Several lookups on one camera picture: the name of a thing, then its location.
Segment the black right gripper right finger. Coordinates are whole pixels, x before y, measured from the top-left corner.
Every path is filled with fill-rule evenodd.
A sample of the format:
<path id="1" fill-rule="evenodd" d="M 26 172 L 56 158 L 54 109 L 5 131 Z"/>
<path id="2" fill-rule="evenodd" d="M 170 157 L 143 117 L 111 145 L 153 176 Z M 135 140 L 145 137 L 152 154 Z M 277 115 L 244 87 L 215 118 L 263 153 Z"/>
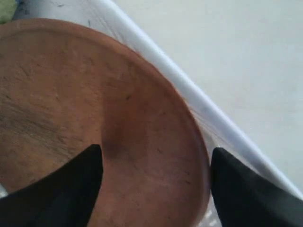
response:
<path id="1" fill-rule="evenodd" d="M 224 148 L 211 159 L 211 192 L 224 227 L 301 227 L 303 201 L 255 173 Z"/>

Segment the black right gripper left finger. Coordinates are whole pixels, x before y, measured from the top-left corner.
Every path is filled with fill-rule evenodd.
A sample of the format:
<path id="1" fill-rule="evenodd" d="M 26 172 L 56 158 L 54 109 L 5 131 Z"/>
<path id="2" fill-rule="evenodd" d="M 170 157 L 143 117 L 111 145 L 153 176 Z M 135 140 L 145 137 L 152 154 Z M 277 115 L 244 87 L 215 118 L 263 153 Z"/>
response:
<path id="1" fill-rule="evenodd" d="M 102 184 L 102 152 L 92 144 L 43 179 L 0 200 L 2 227 L 86 227 Z"/>

